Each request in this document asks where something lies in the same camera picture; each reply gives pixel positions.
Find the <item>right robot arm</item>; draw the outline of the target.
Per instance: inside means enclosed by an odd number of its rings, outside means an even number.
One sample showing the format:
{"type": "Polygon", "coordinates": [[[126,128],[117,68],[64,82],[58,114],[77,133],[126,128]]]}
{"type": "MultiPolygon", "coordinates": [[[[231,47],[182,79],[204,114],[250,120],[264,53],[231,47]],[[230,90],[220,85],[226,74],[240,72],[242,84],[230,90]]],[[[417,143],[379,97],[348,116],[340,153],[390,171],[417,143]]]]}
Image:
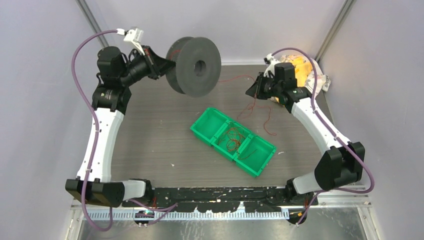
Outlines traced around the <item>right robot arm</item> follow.
{"type": "Polygon", "coordinates": [[[278,98],[306,128],[321,153],[312,172],[287,181],[285,198],[288,203],[299,205],[306,193],[330,191],[361,180],[364,146],[341,134],[318,107],[312,91],[298,86],[292,63],[275,63],[265,72],[259,72],[245,93],[257,100],[278,98]]]}

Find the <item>black cable spool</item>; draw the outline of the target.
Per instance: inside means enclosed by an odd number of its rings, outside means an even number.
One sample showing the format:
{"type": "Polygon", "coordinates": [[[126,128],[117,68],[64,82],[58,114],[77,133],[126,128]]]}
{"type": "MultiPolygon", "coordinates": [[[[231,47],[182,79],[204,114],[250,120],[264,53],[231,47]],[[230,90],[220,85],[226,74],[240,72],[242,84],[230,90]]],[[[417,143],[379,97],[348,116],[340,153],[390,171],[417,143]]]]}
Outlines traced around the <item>black cable spool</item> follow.
{"type": "Polygon", "coordinates": [[[222,60],[218,47],[206,37],[186,36],[175,41],[166,54],[175,62],[165,74],[170,87],[183,95],[208,95],[221,76],[222,60]]]}

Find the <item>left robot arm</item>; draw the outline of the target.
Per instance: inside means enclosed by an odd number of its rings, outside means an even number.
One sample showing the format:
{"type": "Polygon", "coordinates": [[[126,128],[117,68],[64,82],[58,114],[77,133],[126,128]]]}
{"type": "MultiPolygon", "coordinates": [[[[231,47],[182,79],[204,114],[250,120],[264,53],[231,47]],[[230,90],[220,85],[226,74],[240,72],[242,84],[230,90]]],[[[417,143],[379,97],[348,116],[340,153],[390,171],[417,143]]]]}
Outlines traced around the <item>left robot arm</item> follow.
{"type": "Polygon", "coordinates": [[[143,51],[133,49],[125,55],[118,47],[109,46],[97,54],[98,85],[88,104],[92,114],[88,146],[76,177],[65,183],[65,190],[86,205],[117,208],[134,199],[148,207],[154,200],[150,180],[111,180],[116,138],[132,96],[130,86],[145,77],[157,80],[176,66],[149,46],[143,46],[143,51]]]}

